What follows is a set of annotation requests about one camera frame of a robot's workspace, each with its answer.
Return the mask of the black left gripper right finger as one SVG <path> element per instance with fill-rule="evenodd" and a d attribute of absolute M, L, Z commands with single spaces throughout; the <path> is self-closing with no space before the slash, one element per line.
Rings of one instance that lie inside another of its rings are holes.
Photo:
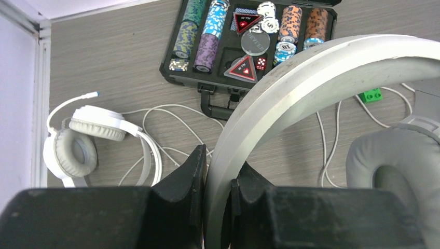
<path fill-rule="evenodd" d="M 230 182 L 231 248 L 426 248 L 392 193 L 282 187 L 244 164 Z"/>

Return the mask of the white gaming headset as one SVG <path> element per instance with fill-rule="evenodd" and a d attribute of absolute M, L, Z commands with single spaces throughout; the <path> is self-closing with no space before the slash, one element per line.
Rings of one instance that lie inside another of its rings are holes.
<path fill-rule="evenodd" d="M 264 76 L 227 121 L 204 194 L 204 244 L 220 248 L 230 181 L 252 150 L 309 115 L 363 91 L 439 76 L 439 42 L 407 35 L 327 41 Z"/>

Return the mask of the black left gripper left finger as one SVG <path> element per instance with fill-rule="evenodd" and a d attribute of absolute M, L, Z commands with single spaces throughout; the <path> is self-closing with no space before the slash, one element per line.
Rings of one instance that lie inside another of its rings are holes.
<path fill-rule="evenodd" d="M 152 187 L 27 189 L 1 214 L 1 248 L 202 248 L 206 146 Z"/>

